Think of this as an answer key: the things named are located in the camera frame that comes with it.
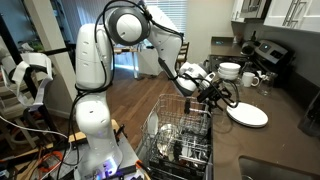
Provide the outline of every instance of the window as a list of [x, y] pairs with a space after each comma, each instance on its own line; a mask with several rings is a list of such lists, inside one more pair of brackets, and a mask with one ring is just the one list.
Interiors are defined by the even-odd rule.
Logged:
[[186, 31], [187, 0], [145, 0], [147, 5], [158, 6], [182, 33]]

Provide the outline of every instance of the equipment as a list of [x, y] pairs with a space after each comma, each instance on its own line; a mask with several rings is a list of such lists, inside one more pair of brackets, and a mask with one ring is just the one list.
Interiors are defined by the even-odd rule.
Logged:
[[[113, 47], [108, 38], [124, 46], [137, 44], [147, 38], [159, 54], [160, 66], [183, 96], [192, 95], [201, 79], [207, 76], [202, 65], [188, 62], [179, 70], [179, 74], [185, 77], [178, 76], [174, 65], [182, 44], [181, 34], [177, 33], [174, 24], [159, 8], [147, 9], [144, 5], [128, 3], [134, 7], [110, 8], [111, 12], [103, 25], [86, 24], [79, 30], [76, 51], [77, 87], [80, 92], [97, 92], [86, 95], [76, 106], [78, 126], [86, 134], [90, 146], [90, 151], [82, 157], [75, 170], [76, 179], [98, 176], [108, 178], [116, 173], [123, 157], [111, 127], [106, 92], [100, 92], [111, 81]], [[100, 15], [103, 19], [110, 4], [112, 1]]]

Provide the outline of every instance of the white cup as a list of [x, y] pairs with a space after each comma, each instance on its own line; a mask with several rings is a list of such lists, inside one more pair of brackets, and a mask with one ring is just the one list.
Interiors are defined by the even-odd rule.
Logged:
[[259, 78], [251, 72], [244, 72], [241, 80], [244, 87], [257, 86], [259, 84]]

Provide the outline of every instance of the kitchen cabinet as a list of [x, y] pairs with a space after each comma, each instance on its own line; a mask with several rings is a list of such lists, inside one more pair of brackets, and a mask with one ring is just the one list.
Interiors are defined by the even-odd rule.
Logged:
[[243, 0], [235, 0], [231, 15], [231, 21], [234, 22], [244, 22], [244, 18], [240, 18], [240, 13], [242, 9]]
[[273, 0], [264, 25], [320, 32], [320, 1]]

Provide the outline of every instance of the dishwasher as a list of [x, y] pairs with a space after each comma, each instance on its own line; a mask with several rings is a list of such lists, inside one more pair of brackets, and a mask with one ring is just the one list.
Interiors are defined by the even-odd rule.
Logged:
[[136, 149], [151, 179], [213, 179], [211, 118], [209, 105], [194, 97], [159, 96]]

